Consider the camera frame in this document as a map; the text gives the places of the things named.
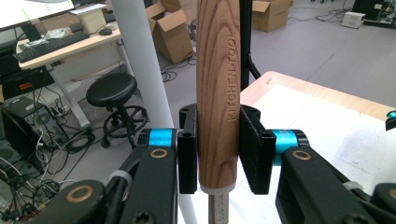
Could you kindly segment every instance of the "white paper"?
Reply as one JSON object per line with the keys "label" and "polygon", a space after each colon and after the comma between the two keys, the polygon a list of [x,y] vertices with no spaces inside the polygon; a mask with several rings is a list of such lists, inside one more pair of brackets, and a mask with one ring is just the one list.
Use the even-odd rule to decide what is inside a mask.
{"label": "white paper", "polygon": [[[367,193],[378,183],[396,182],[396,130],[385,132],[385,121],[280,85],[254,107],[266,129],[302,130],[318,154]],[[280,167],[273,168],[269,195],[251,193],[240,161],[237,174],[229,223],[281,223],[275,205]],[[198,223],[207,223],[207,195],[198,190],[191,197]]]}
{"label": "white paper", "polygon": [[96,9],[101,9],[101,8],[104,8],[104,7],[107,7],[107,5],[95,4],[95,5],[90,6],[90,7],[84,7],[84,8],[81,8],[81,9],[70,11],[70,13],[71,14],[75,14],[75,15],[80,15],[80,14],[83,14],[83,13],[86,13],[86,12],[90,12],[90,11],[93,11],[93,10],[96,10]]}

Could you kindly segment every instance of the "black stool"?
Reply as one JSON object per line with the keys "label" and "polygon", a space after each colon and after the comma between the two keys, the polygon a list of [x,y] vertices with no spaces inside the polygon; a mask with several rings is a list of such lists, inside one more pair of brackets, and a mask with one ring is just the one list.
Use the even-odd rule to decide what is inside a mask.
{"label": "black stool", "polygon": [[[87,101],[94,106],[106,107],[108,111],[113,112],[113,107],[117,111],[113,112],[106,120],[103,126],[105,136],[101,142],[102,147],[110,146],[107,137],[124,138],[127,137],[132,148],[135,147],[134,135],[143,129],[149,120],[145,108],[138,105],[125,106],[125,103],[131,98],[136,90],[137,83],[133,76],[126,73],[117,73],[106,75],[97,79],[87,90]],[[131,115],[127,110],[133,109]],[[126,133],[115,133],[116,130],[125,128]]]}

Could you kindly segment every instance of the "keyboard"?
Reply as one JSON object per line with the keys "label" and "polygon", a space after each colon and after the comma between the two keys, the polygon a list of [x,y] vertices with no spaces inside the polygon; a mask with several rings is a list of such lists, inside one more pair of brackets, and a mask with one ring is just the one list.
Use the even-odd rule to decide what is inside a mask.
{"label": "keyboard", "polygon": [[90,35],[85,34],[83,31],[75,32],[62,38],[50,39],[48,40],[48,43],[26,49],[21,53],[14,54],[14,57],[20,63],[25,63],[32,59],[51,53],[57,49],[62,49],[81,40],[87,39],[89,37]]}

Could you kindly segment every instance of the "wooden tabletop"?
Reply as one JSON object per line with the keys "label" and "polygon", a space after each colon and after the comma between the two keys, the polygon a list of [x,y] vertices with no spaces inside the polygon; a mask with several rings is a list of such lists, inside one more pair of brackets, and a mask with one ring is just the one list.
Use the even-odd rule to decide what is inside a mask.
{"label": "wooden tabletop", "polygon": [[241,104],[254,105],[274,86],[281,85],[314,97],[327,100],[337,105],[358,111],[376,119],[387,119],[389,111],[395,108],[362,99],[357,96],[335,91],[295,77],[277,72],[267,72],[241,92]]}
{"label": "wooden tabletop", "polygon": [[20,68],[22,70],[37,68],[39,66],[45,65],[47,63],[53,63],[61,59],[76,55],[78,53],[84,52],[88,49],[93,49],[102,46],[106,43],[120,39],[120,30],[117,29],[113,31],[111,35],[91,35],[90,38],[77,42],[62,49],[55,50],[51,53],[43,55],[41,57],[35,58],[33,60],[27,61],[25,63],[20,63]]}

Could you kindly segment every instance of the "wooden handle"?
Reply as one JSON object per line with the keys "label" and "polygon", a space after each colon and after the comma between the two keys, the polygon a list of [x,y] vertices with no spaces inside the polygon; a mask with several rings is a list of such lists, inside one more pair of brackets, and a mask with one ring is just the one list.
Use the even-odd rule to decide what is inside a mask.
{"label": "wooden handle", "polygon": [[199,180],[208,189],[228,188],[236,180],[241,73],[239,23],[238,0],[199,2]]}

